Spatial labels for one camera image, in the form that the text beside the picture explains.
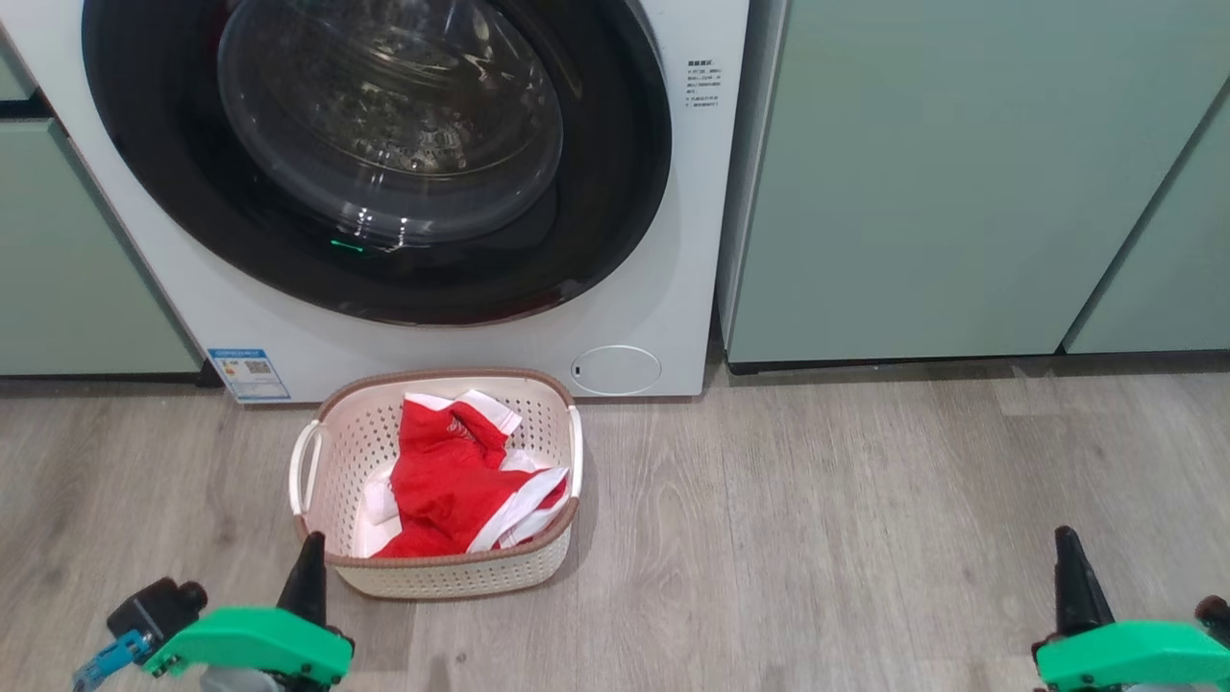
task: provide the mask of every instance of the front-loading washing machine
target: front-loading washing machine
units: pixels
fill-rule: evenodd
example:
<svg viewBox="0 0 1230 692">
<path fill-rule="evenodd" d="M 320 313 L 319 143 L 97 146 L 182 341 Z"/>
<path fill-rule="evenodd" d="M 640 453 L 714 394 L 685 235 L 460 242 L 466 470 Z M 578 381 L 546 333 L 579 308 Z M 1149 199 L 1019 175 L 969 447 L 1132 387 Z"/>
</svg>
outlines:
<svg viewBox="0 0 1230 692">
<path fill-rule="evenodd" d="M 240 402 L 476 366 L 678 396 L 701 390 L 747 2 L 0 0 L 0 22 Z"/>
</svg>

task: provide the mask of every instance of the sticker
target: sticker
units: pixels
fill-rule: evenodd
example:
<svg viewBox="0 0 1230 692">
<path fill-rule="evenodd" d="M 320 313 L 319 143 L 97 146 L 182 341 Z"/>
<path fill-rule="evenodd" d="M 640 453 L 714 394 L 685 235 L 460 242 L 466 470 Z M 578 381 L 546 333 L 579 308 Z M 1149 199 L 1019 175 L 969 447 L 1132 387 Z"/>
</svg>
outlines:
<svg viewBox="0 0 1230 692">
<path fill-rule="evenodd" d="M 722 91 L 722 68 L 713 60 L 688 60 L 684 108 L 712 108 Z"/>
<path fill-rule="evenodd" d="M 210 349 L 209 359 L 240 403 L 282 402 L 290 398 L 278 371 L 273 370 L 269 356 L 261 349 Z"/>
</svg>

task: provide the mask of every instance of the basket rim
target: basket rim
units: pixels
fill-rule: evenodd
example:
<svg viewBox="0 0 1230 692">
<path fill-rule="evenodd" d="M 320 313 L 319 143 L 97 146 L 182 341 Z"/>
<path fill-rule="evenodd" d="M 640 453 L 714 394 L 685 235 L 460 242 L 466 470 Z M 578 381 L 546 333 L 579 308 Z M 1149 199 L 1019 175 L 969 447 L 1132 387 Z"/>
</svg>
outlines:
<svg viewBox="0 0 1230 692">
<path fill-rule="evenodd" d="M 551 522 L 551 526 L 549 526 L 545 532 L 540 536 L 535 536 L 528 543 L 503 551 L 483 551 L 482 553 L 438 556 L 434 558 L 352 558 L 326 551 L 325 564 L 339 568 L 364 569 L 451 568 L 476 565 L 506 558 L 518 558 L 522 556 L 529 556 L 530 553 L 536 553 L 563 536 L 563 532 L 572 526 L 572 520 L 577 516 L 577 510 L 579 508 L 581 500 L 577 498 L 568 498 L 567 503 L 563 505 L 563 511 L 560 513 L 560 516 Z M 308 522 L 304 520 L 303 515 L 295 515 L 294 519 L 295 531 L 299 533 L 299 541 L 303 542 L 308 538 Z"/>
<path fill-rule="evenodd" d="M 316 420 L 323 422 L 325 417 L 333 411 L 335 407 L 342 403 L 351 395 L 357 395 L 363 390 L 369 390 L 371 387 L 383 387 L 385 385 L 399 385 L 410 382 L 422 382 L 424 380 L 470 380 L 481 377 L 510 377 L 520 380 L 534 380 L 546 385 L 555 391 L 556 395 L 563 399 L 565 406 L 574 407 L 577 402 L 572 398 L 568 390 L 556 379 L 546 375 L 545 372 L 531 371 L 528 369 L 451 369 L 451 370 L 427 370 L 427 371 L 406 371 L 396 372 L 391 375 L 378 375 L 374 377 L 365 377 L 363 380 L 357 380 L 346 387 L 335 392 L 328 399 L 316 409 Z"/>
<path fill-rule="evenodd" d="M 412 383 L 422 382 L 424 380 L 472 380 L 482 377 L 509 377 L 519 380 L 533 380 L 546 385 L 560 396 L 565 406 L 569 409 L 576 407 L 576 401 L 568 390 L 556 379 L 539 371 L 528 369 L 448 369 L 448 370 L 422 370 L 422 371 L 406 371 L 390 375 L 379 375 L 374 377 L 365 377 L 347 385 L 346 387 L 335 392 L 328 399 L 326 399 L 320 409 L 316 411 L 316 420 L 323 422 L 325 417 L 330 414 L 338 404 L 341 404 L 347 397 L 362 392 L 363 390 L 369 390 L 371 387 L 383 387 L 385 385 L 400 385 L 400 383 Z M 466 553 L 461 556 L 439 556 L 433 558 L 352 558 L 349 556 L 338 556 L 336 553 L 325 552 L 325 563 L 335 567 L 342 568 L 364 568 L 364 569 L 406 569 L 406 568 L 434 568 L 434 567 L 460 567 L 460 565 L 472 565 L 480 563 L 487 563 L 493 560 L 502 560 L 504 558 L 517 558 L 520 556 L 528 556 L 535 553 L 549 543 L 555 542 L 563 532 L 572 526 L 572 520 L 577 515 L 577 510 L 581 506 L 581 500 L 577 498 L 568 498 L 567 503 L 563 505 L 563 510 L 560 516 L 551 522 L 545 532 L 540 536 L 534 537 L 528 543 L 517 546 L 513 548 L 503 551 L 485 551 L 482 553 Z M 295 530 L 299 533 L 299 541 L 303 542 L 308 538 L 308 522 L 303 515 L 295 515 Z"/>
</svg>

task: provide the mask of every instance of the basket handle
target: basket handle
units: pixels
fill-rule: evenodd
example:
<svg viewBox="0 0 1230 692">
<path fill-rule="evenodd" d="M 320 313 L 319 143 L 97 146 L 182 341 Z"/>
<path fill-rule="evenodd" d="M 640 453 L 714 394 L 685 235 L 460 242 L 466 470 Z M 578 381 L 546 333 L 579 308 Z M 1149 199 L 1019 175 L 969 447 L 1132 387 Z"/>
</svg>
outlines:
<svg viewBox="0 0 1230 692">
<path fill-rule="evenodd" d="M 311 493 L 316 488 L 316 466 L 320 463 L 320 451 L 325 446 L 323 434 L 325 427 L 319 420 L 311 422 L 299 433 L 295 449 L 290 452 L 290 511 L 295 516 L 303 515 L 311 505 Z M 308 468 L 308 492 L 303 493 L 299 479 L 303 478 L 304 452 L 308 450 L 309 442 L 315 442 L 315 445 L 312 445 L 311 467 Z"/>
<path fill-rule="evenodd" d="M 581 470 L 584 466 L 585 445 L 581 436 L 581 412 L 577 407 L 568 407 L 568 418 L 572 423 L 572 471 L 568 476 L 572 477 L 572 497 L 581 498 Z"/>
</svg>

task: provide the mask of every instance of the door glass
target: door glass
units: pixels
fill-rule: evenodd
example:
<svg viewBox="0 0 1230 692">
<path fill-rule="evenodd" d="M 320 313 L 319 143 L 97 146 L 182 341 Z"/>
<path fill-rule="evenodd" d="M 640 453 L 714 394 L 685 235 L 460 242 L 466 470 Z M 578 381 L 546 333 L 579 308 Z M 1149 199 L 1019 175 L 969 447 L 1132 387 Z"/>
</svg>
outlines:
<svg viewBox="0 0 1230 692">
<path fill-rule="evenodd" d="M 560 161 L 551 80 L 483 0 L 242 0 L 218 64 L 257 165 L 368 243 L 497 230 Z"/>
</svg>

